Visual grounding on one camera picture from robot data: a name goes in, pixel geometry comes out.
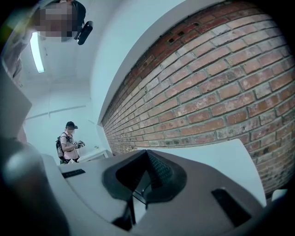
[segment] fluorescent light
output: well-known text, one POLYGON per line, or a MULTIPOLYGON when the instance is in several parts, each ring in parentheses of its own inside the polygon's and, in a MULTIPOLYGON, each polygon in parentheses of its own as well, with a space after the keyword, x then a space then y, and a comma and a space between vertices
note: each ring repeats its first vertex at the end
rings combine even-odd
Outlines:
POLYGON ((41 60, 40 50, 39 50, 39 42, 38 42, 38 33, 34 32, 32 35, 32 38, 30 40, 31 43, 31 49, 33 53, 33 58, 35 61, 36 68, 39 73, 44 72, 44 67, 41 60))

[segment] white ceiling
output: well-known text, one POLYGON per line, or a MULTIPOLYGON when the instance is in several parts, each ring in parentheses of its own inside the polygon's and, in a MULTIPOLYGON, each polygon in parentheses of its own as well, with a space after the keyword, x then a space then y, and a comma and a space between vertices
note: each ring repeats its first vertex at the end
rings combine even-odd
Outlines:
POLYGON ((91 20, 94 28, 84 45, 77 41, 56 42, 50 38, 39 40, 39 47, 45 72, 38 73, 30 44, 22 52, 23 86, 35 83, 70 83, 89 81, 95 53, 103 30, 116 8, 123 0, 79 0, 86 8, 85 22, 91 20))

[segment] brick wall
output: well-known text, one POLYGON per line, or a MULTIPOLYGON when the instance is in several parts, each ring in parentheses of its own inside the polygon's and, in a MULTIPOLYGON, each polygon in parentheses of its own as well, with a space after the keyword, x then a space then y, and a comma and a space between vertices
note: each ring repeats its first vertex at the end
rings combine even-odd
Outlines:
POLYGON ((162 35, 125 78, 102 124, 114 154, 238 138, 267 194, 293 174, 294 77, 271 17, 250 3, 226 2, 162 35))

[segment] person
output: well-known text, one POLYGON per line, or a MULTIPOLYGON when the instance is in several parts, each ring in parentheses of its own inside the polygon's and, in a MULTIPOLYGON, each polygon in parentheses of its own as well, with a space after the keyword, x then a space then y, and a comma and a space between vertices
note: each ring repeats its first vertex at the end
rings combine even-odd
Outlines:
MULTIPOLYGON (((41 0, 29 12, 22 13, 22 20, 14 25, 16 15, 6 21, 6 27, 14 29, 1 53, 1 63, 15 85, 19 85, 22 63, 21 52, 27 47, 33 32, 43 37, 56 37, 68 41, 82 29, 85 7, 76 0, 41 0)), ((18 140, 26 143, 22 126, 18 140)))
POLYGON ((74 122, 69 121, 66 123, 65 131, 60 136, 60 144, 64 151, 64 158, 67 162, 71 159, 77 162, 79 159, 77 149, 80 148, 80 145, 73 139, 75 129, 78 129, 78 126, 76 126, 74 122))

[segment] backpack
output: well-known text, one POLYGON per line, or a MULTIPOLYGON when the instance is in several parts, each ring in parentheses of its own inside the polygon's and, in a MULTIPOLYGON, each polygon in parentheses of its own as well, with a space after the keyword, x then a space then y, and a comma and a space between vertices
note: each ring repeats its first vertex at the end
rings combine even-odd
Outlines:
POLYGON ((58 157, 59 157, 59 159, 60 159, 60 163, 61 164, 63 164, 63 163, 67 163, 67 161, 65 160, 65 157, 64 157, 64 151, 63 151, 63 149, 62 149, 62 147, 61 147, 61 143, 60 143, 60 137, 63 135, 63 134, 65 134, 66 135, 66 138, 68 139, 68 135, 65 133, 65 132, 63 132, 58 138, 57 138, 57 141, 55 141, 56 142, 56 144, 55 144, 55 146, 56 146, 56 151, 57 151, 57 155, 58 155, 58 157))

